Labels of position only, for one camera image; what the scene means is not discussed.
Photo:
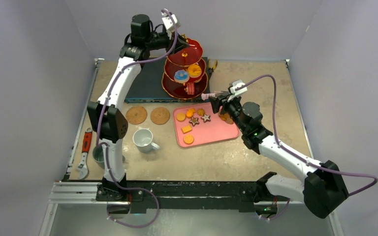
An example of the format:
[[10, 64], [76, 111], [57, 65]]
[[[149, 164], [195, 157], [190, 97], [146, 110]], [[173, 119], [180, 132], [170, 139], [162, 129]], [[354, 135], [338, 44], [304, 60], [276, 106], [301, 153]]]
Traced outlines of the brown centred star cookie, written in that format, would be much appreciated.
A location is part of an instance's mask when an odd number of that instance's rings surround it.
[[199, 124], [199, 118], [198, 117], [191, 117], [190, 120], [189, 120], [189, 123], [192, 125], [192, 126], [196, 126]]

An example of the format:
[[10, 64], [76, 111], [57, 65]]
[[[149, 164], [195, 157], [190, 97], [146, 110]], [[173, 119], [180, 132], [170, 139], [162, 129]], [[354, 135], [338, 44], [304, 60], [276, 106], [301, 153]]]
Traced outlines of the pink silicone metal tongs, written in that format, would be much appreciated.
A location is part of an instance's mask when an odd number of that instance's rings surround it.
[[222, 97], [222, 96], [226, 96], [226, 93], [225, 92], [202, 93], [201, 99], [206, 101], [210, 98], [218, 98], [218, 97]]

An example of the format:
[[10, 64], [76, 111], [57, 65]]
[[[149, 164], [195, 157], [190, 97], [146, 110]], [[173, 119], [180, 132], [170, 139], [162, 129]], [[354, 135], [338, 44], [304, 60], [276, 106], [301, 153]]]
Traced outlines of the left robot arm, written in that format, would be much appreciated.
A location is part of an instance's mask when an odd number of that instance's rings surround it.
[[189, 46], [177, 32], [180, 23], [176, 15], [167, 9], [161, 14], [162, 32], [156, 32], [148, 15], [132, 17], [131, 32], [124, 39], [112, 79], [98, 100], [87, 106], [92, 129], [96, 132], [95, 147], [102, 149], [104, 158], [102, 185], [109, 187], [108, 195], [114, 201], [121, 201], [127, 195], [127, 187], [121, 183], [126, 176], [122, 144], [128, 121], [121, 112], [126, 95], [144, 65]]

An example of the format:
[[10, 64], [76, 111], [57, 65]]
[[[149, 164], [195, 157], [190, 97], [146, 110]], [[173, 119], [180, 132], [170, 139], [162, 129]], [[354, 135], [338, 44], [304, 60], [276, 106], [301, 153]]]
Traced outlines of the white iced star cookie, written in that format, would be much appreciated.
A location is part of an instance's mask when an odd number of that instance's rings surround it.
[[211, 121], [211, 116], [208, 115], [208, 114], [204, 114], [201, 119], [203, 120], [203, 122], [209, 122]]

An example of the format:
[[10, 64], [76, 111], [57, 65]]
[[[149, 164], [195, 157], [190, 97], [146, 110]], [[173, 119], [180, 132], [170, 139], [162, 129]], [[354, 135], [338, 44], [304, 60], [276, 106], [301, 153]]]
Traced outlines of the round biscuit tray corner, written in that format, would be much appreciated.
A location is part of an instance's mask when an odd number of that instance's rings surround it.
[[187, 134], [187, 135], [184, 136], [183, 141], [184, 141], [185, 144], [191, 145], [194, 142], [194, 136]]

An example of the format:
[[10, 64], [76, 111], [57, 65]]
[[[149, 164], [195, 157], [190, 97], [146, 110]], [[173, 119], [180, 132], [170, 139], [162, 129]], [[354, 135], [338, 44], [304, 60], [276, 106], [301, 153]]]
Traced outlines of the yellow frosted donut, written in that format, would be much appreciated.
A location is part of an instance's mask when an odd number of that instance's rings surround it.
[[187, 72], [190, 78], [198, 78], [202, 75], [202, 68], [198, 64], [190, 65], [187, 68]]

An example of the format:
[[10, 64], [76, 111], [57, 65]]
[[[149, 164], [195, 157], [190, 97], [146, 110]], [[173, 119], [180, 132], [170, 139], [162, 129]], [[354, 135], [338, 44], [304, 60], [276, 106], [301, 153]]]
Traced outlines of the pink serving tray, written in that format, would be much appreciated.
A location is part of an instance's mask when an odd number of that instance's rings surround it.
[[[200, 108], [204, 109], [206, 114], [211, 116], [211, 121], [203, 122], [203, 120], [197, 113], [194, 114], [194, 117], [199, 118], [199, 124], [196, 126], [192, 126], [189, 123], [188, 118], [186, 118], [182, 122], [176, 120], [177, 113], [186, 114], [187, 110], [190, 108], [194, 108], [196, 110]], [[218, 114], [213, 113], [211, 104], [209, 102], [178, 107], [173, 110], [172, 117], [176, 134], [176, 140], [178, 145], [182, 148], [235, 139], [240, 134], [240, 131], [235, 124], [227, 124], [225, 121], [221, 120]], [[192, 131], [183, 134], [181, 128], [186, 125], [190, 125], [192, 127]], [[183, 141], [184, 136], [187, 134], [194, 136], [194, 142], [191, 145], [187, 145]]]

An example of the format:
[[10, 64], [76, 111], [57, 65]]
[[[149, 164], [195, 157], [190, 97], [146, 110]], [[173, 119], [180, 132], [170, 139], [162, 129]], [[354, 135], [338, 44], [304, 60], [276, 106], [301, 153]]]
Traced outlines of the blue frosted donut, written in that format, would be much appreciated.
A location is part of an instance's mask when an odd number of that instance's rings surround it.
[[180, 84], [186, 83], [189, 79], [189, 73], [184, 69], [176, 71], [173, 76], [173, 80]]

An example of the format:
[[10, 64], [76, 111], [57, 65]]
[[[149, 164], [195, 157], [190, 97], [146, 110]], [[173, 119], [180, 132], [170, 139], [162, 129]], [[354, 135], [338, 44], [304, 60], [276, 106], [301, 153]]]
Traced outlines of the red three-tier cake stand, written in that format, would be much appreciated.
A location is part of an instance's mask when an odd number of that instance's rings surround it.
[[187, 83], [196, 84], [205, 75], [207, 61], [202, 57], [203, 48], [198, 41], [187, 38], [185, 35], [183, 38], [189, 43], [189, 47], [167, 57], [166, 64], [164, 65], [164, 73], [174, 81], [173, 76], [176, 71], [182, 69], [187, 70], [190, 65], [198, 64], [202, 68], [203, 73], [198, 78], [190, 78], [186, 83], [182, 84], [186, 88]]

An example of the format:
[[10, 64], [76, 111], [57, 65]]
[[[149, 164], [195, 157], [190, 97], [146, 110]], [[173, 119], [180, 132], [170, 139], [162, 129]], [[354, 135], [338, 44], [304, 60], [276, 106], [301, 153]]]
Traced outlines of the square yellow biscuit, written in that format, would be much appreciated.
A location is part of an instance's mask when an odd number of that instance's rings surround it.
[[181, 128], [181, 131], [182, 131], [183, 134], [189, 133], [189, 132], [192, 131], [192, 127], [190, 125], [183, 126]]

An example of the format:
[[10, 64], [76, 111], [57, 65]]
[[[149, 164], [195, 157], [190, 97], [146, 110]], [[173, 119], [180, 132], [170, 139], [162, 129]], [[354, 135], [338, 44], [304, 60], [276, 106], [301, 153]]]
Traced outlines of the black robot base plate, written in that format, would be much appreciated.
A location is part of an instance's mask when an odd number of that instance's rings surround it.
[[159, 181], [123, 180], [117, 187], [103, 179], [97, 184], [96, 201], [124, 205], [130, 213], [148, 209], [212, 209], [275, 215], [276, 197], [258, 181]]

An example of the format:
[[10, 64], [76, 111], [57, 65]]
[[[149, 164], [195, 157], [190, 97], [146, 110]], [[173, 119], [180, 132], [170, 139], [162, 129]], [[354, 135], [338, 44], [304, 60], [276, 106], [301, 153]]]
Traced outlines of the pink layered cake slice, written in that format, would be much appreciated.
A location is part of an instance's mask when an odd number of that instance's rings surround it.
[[195, 83], [187, 83], [185, 91], [188, 95], [194, 95], [195, 94]]

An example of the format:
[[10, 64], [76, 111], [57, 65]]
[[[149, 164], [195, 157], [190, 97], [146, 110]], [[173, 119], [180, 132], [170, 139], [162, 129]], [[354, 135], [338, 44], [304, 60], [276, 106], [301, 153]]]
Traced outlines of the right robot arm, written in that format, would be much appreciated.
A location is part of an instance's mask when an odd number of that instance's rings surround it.
[[262, 124], [263, 114], [258, 104], [241, 104], [239, 97], [231, 99], [227, 93], [219, 93], [209, 101], [213, 113], [229, 115], [248, 149], [275, 161], [295, 176], [286, 178], [274, 172], [267, 173], [256, 182], [255, 202], [282, 196], [302, 202], [313, 215], [326, 218], [350, 196], [338, 166], [332, 161], [322, 163], [284, 146], [276, 134]]

